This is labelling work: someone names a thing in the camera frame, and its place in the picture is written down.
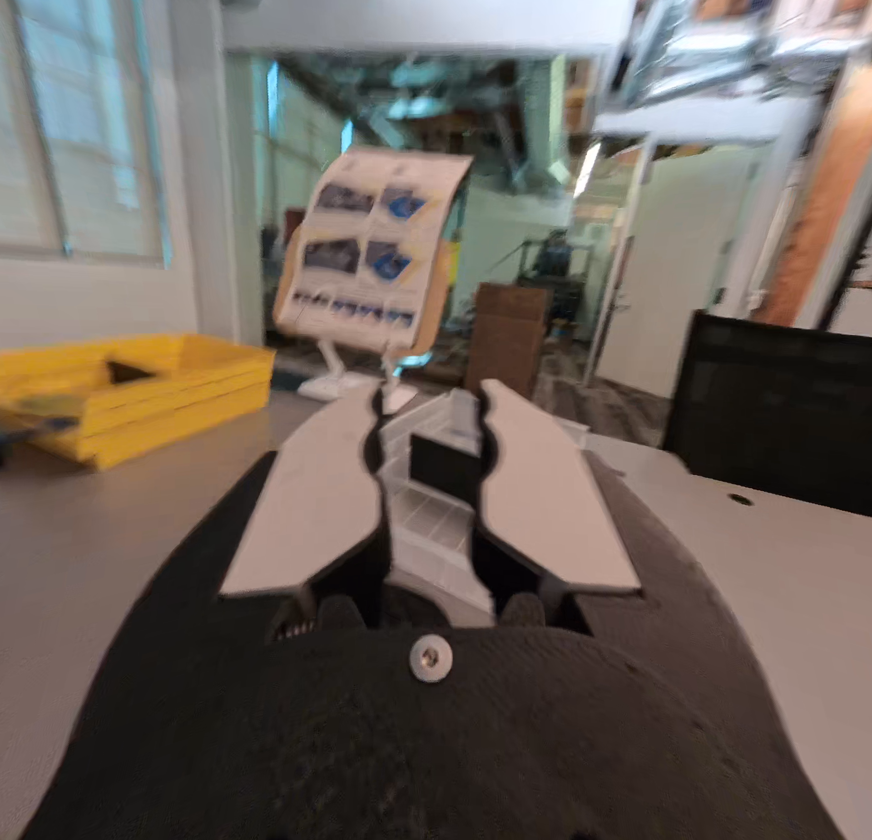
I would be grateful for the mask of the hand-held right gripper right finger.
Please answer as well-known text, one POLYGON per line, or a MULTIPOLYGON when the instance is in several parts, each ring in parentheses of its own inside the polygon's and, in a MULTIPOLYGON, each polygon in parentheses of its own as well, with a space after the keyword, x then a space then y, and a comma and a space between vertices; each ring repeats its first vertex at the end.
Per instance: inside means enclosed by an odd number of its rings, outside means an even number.
POLYGON ((481 476, 472 567, 502 616, 535 596, 549 623, 577 595, 641 597, 644 589, 576 432, 495 379, 478 393, 481 476))

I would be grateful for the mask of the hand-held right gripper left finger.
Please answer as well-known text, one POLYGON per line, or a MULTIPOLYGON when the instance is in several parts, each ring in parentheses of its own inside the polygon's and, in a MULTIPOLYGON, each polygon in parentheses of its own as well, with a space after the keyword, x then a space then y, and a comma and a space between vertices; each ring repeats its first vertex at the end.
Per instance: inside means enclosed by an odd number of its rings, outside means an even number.
POLYGON ((335 595, 367 626, 383 619, 391 534, 378 382, 323 406, 278 450, 220 588, 290 595, 309 612, 335 595))

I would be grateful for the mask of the yellow plastic bin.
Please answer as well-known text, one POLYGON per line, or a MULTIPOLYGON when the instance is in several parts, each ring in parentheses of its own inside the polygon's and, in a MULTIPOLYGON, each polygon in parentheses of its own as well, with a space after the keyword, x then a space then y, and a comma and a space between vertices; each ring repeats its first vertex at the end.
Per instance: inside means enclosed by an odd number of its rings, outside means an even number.
POLYGON ((2 451, 28 442, 106 471, 263 409, 274 362, 194 333, 5 350, 2 451))

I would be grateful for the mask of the clear plastic container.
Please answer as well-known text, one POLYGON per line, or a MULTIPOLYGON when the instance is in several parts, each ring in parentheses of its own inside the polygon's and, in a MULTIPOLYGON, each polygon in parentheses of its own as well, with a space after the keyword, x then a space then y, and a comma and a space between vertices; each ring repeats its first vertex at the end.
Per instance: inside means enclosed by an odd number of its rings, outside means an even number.
POLYGON ((463 502, 411 477, 412 441, 422 438, 450 453, 477 454, 477 401, 452 389, 418 396, 381 430, 393 566, 390 581, 437 604, 456 628, 488 626, 489 593, 474 576, 469 557, 473 510, 463 502))

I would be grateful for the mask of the black panel in clear container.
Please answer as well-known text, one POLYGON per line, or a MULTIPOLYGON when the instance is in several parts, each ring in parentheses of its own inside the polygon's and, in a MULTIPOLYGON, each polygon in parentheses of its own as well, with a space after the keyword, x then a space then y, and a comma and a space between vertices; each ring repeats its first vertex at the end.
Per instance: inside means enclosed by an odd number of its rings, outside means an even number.
POLYGON ((482 465, 477 455, 412 433, 409 478, 472 509, 478 508, 482 465))

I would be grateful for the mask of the white poster stand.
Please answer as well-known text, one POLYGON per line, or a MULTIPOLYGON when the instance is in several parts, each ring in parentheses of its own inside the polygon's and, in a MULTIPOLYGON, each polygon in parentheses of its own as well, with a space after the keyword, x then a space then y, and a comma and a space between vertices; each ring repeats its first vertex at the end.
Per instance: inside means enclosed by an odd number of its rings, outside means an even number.
POLYGON ((297 392, 299 395, 320 402, 333 402, 352 392, 378 387, 381 392, 381 412, 386 416, 398 414, 418 395, 419 390, 400 380, 401 365, 387 353, 377 355, 379 380, 347 368, 338 353, 337 345, 328 339, 317 340, 317 348, 326 365, 326 372, 305 380, 297 392))

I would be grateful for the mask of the brown cardboard box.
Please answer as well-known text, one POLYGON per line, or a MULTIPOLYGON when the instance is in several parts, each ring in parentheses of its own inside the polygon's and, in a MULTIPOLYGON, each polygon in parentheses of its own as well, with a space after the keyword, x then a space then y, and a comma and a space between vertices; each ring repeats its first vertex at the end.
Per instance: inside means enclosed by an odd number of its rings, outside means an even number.
POLYGON ((551 307, 546 289, 484 282, 474 299, 475 316, 463 388, 478 394, 484 380, 499 380, 531 399, 551 307))

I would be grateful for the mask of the black office chair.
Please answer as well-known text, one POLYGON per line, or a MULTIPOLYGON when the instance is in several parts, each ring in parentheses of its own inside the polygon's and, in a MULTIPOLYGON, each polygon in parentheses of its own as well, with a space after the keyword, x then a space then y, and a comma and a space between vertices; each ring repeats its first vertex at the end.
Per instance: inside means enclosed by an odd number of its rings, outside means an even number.
POLYGON ((871 339, 695 311, 660 448, 693 474, 871 515, 871 339))

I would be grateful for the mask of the printed poster board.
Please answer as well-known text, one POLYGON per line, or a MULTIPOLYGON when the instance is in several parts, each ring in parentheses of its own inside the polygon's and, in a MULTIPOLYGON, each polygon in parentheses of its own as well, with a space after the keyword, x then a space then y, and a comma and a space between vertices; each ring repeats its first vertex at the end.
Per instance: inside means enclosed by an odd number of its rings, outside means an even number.
POLYGON ((442 234, 474 158, 353 146, 321 175, 289 245, 277 329, 410 353, 434 294, 442 234))

